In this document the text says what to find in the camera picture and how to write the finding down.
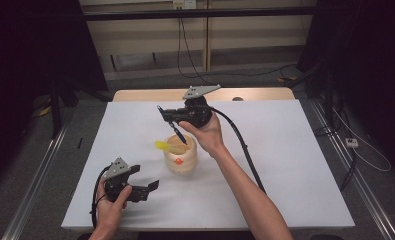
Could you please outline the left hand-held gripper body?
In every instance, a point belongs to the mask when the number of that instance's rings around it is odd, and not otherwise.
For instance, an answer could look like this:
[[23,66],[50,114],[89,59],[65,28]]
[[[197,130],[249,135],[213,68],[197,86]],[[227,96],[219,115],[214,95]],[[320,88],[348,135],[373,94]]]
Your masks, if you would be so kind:
[[[129,185],[129,177],[133,175],[128,173],[129,167],[130,165],[121,157],[118,157],[106,171],[104,175],[104,190],[110,202],[115,202],[121,191]],[[148,186],[133,186],[132,192],[127,200],[134,203],[146,201],[149,193]]]

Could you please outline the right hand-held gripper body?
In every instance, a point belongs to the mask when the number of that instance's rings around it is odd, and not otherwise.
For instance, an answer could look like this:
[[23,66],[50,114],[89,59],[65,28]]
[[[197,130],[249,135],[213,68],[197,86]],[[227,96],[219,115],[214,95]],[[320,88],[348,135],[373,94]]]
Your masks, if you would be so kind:
[[174,110],[173,121],[186,121],[196,128],[205,126],[212,117],[205,95],[220,88],[220,85],[190,86],[183,95],[185,107]]

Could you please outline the yellow highlighter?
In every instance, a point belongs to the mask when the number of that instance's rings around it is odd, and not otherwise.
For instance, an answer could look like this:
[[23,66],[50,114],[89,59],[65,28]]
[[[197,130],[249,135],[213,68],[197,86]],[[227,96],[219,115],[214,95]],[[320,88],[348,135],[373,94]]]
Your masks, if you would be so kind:
[[182,154],[186,153],[186,151],[183,148],[171,145],[171,144],[164,142],[164,141],[156,141],[154,143],[154,145],[157,149],[167,151],[172,154],[182,155]]

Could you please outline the cream wooden pen holder cup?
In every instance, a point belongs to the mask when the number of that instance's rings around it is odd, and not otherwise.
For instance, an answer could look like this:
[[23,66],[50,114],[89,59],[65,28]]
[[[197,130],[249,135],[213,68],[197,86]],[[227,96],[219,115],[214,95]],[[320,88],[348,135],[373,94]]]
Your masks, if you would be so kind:
[[197,143],[189,135],[184,135],[187,143],[184,144],[177,135],[172,135],[166,142],[174,146],[185,147],[186,152],[182,155],[164,151],[165,164],[174,174],[188,174],[194,170],[198,163]]

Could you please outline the person's right hand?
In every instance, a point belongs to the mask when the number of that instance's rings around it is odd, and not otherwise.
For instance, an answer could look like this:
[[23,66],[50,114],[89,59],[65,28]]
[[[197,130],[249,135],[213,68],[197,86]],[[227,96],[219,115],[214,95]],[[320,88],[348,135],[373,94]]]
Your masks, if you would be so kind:
[[223,142],[221,124],[215,113],[212,114],[209,122],[201,128],[196,128],[186,121],[181,121],[179,126],[191,133],[200,146],[214,159],[218,159],[227,152]]

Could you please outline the person's left hand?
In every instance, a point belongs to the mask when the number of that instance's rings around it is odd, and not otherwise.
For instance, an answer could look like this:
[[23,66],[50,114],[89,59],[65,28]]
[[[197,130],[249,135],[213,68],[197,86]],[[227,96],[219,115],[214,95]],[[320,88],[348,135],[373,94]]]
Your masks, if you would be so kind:
[[98,185],[97,197],[97,226],[94,231],[114,234],[120,224],[122,211],[126,208],[126,200],[132,192],[131,186],[126,186],[115,202],[110,202],[105,196],[104,180]]

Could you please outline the wooden table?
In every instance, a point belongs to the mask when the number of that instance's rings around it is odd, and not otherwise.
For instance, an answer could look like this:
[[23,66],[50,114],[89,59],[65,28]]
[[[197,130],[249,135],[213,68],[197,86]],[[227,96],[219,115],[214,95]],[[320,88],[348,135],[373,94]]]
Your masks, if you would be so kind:
[[[119,90],[114,102],[125,101],[180,101],[186,89]],[[205,95],[208,101],[293,100],[291,89],[286,87],[221,88]]]

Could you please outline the white table cover board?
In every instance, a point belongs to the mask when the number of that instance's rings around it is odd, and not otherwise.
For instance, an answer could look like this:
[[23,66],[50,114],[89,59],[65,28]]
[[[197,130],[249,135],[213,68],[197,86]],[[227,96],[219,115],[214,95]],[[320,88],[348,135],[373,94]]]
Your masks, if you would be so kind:
[[[157,140],[173,133],[160,102],[113,102],[106,108],[62,225],[91,229],[98,174],[116,158],[140,165],[133,185],[159,181],[148,199],[131,203],[121,227],[137,231],[240,231],[247,227],[216,162],[198,150],[188,174],[172,173]],[[291,228],[345,228],[354,224],[338,185],[297,100],[215,101],[224,113],[225,145],[247,174],[258,175]]]

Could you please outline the black stand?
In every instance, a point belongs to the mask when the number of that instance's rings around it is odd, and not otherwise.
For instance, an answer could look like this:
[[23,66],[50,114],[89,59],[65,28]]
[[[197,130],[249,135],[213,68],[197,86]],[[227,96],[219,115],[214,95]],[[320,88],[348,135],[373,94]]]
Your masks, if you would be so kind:
[[53,79],[50,84],[53,139],[57,137],[63,126],[60,113],[60,102],[63,102],[67,107],[75,107],[78,104],[78,99],[74,93],[74,83],[67,79]]

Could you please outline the black horizontal bar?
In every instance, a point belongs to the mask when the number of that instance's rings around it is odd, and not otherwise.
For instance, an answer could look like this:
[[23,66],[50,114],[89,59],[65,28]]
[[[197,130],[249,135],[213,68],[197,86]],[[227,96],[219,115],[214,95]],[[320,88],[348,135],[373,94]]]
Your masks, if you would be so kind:
[[317,7],[281,7],[253,9],[194,9],[194,10],[158,10],[135,12],[85,12],[86,21],[115,20],[151,20],[177,18],[216,18],[216,17],[251,17],[251,16],[294,16],[313,15]]

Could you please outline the dark curtain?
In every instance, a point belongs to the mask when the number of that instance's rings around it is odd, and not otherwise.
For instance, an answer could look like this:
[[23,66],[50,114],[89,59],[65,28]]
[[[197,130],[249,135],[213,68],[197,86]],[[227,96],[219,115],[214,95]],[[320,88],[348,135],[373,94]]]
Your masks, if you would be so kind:
[[48,95],[74,106],[74,91],[107,89],[80,0],[0,0],[0,174]]
[[324,62],[395,168],[395,0],[317,0],[297,68]]

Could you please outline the beige vertical post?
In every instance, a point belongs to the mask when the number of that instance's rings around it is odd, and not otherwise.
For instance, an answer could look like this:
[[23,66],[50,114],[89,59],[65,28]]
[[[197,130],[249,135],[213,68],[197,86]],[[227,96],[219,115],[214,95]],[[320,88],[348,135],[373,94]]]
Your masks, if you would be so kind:
[[204,72],[210,70],[210,19],[206,17],[203,20],[204,42],[202,54],[202,69]]

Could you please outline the metal floor rail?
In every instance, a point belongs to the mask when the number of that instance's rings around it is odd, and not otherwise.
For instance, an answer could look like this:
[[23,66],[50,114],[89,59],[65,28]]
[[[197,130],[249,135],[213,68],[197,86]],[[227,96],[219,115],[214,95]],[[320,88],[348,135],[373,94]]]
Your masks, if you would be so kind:
[[38,195],[43,187],[44,181],[47,178],[48,172],[54,162],[54,159],[60,149],[60,146],[65,138],[67,129],[75,114],[74,110],[68,110],[64,114],[65,122],[61,125],[58,133],[51,139],[49,146],[42,158],[37,172],[30,183],[22,201],[20,202],[15,214],[9,222],[1,240],[19,240],[27,220],[34,208]]
[[[311,106],[322,126],[325,127],[327,131],[331,132],[332,129],[329,127],[327,120],[324,117],[324,110],[322,109],[321,104],[318,101],[311,101]],[[351,167],[351,153],[345,147],[344,141],[340,138],[338,133],[331,132],[328,135],[328,138],[344,167],[349,170]],[[362,173],[357,168],[354,168],[352,182],[383,238],[385,240],[395,240],[395,227],[393,226],[391,219],[381,206],[374,192],[368,186],[368,183]]]

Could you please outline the white wall socket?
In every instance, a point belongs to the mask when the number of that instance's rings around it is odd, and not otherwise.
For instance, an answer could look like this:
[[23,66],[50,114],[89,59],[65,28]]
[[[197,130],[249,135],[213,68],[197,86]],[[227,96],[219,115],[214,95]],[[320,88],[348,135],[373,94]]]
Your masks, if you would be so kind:
[[197,8],[196,0],[172,0],[175,10],[195,10]]

